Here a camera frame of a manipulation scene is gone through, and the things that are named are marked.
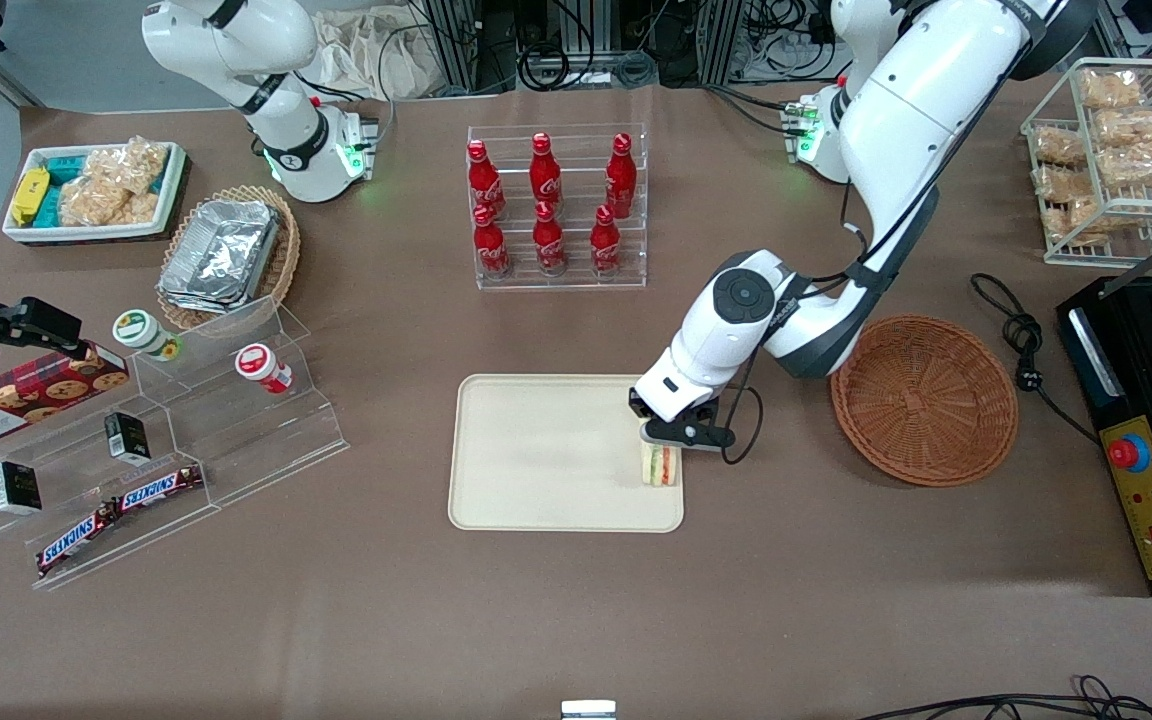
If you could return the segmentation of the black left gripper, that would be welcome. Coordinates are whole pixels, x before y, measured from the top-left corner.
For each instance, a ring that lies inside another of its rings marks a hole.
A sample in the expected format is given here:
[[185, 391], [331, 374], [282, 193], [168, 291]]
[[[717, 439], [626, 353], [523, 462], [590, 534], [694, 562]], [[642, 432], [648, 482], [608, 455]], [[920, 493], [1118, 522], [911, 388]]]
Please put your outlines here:
[[639, 416], [641, 419], [649, 420], [649, 423], [664, 425], [664, 427], [685, 427], [689, 424], [713, 425], [717, 423], [714, 415], [717, 415], [719, 406], [721, 406], [721, 400], [719, 397], [707, 397], [707, 400], [696, 402], [696, 404], [687, 406], [685, 409], [679, 410], [670, 419], [667, 419], [664, 414], [658, 414], [636, 389], [628, 391], [628, 406], [630, 406], [634, 414]]

